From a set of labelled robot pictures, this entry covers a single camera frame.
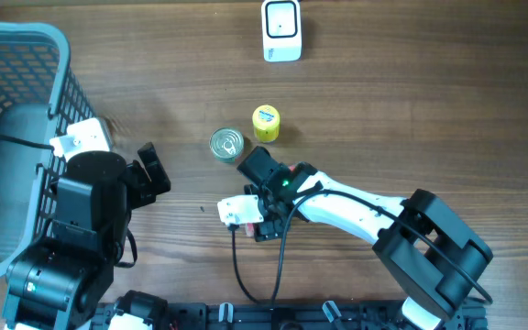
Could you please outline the red black snack packet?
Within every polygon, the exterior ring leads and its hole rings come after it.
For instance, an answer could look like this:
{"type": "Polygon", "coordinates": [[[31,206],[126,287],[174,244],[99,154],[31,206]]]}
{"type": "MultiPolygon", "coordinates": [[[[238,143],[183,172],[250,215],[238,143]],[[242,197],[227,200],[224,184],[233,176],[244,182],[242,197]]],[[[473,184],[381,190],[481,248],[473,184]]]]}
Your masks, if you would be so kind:
{"type": "MultiPolygon", "coordinates": [[[[274,183],[292,182],[296,178],[295,168],[296,165],[286,165],[284,163],[274,163],[271,166],[245,165],[242,163],[238,167],[238,170],[250,181],[250,184],[268,186],[274,183]]],[[[245,225],[245,231],[248,237],[253,237],[253,225],[245,225]]]]}

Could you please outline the tin can with pull tab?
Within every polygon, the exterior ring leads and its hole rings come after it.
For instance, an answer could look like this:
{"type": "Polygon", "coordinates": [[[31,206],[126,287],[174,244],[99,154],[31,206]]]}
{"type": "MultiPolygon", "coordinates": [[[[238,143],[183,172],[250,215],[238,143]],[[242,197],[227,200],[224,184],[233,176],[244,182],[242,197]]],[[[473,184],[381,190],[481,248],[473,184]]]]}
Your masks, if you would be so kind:
{"type": "Polygon", "coordinates": [[[235,162],[242,155],[244,145],[243,135],[232,127],[217,129],[209,140],[214,158],[225,163],[235,162]]]}

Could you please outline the yellow candy jar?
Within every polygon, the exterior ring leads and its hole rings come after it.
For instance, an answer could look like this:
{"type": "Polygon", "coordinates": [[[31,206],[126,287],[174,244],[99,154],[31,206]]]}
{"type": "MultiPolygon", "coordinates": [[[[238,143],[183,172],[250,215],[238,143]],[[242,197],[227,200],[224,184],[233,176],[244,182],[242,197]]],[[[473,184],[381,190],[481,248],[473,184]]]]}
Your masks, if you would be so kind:
{"type": "Polygon", "coordinates": [[[259,142],[273,142],[280,134],[280,113],[272,105],[261,105],[252,114],[252,125],[254,135],[259,142]]]}

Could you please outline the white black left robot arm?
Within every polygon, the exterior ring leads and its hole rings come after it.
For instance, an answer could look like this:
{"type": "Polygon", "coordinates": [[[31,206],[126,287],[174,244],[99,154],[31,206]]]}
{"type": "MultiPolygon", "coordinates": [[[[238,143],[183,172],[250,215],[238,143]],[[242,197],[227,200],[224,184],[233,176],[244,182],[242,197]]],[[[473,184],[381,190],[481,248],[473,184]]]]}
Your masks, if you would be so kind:
{"type": "Polygon", "coordinates": [[[53,216],[8,267],[7,328],[77,329],[94,317],[114,270],[134,267],[122,260],[125,247],[136,245],[132,212],[171,189],[154,145],[137,154],[127,162],[111,151],[86,151],[68,161],[51,184],[53,216]]]}

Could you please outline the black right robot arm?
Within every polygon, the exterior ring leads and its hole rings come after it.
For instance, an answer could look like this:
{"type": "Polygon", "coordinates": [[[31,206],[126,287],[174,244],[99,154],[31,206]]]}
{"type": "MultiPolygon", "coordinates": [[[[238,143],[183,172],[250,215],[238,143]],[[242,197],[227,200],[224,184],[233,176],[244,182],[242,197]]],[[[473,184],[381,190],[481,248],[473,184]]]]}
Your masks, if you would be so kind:
{"type": "Polygon", "coordinates": [[[491,303],[478,283],[493,259],[490,247],[432,192],[364,192],[309,163],[278,162],[263,147],[237,169],[249,183],[224,204],[226,226],[252,225],[257,240],[285,241],[292,219],[300,218],[366,241],[406,292],[401,314],[411,325],[435,329],[452,320],[471,291],[491,303]]]}

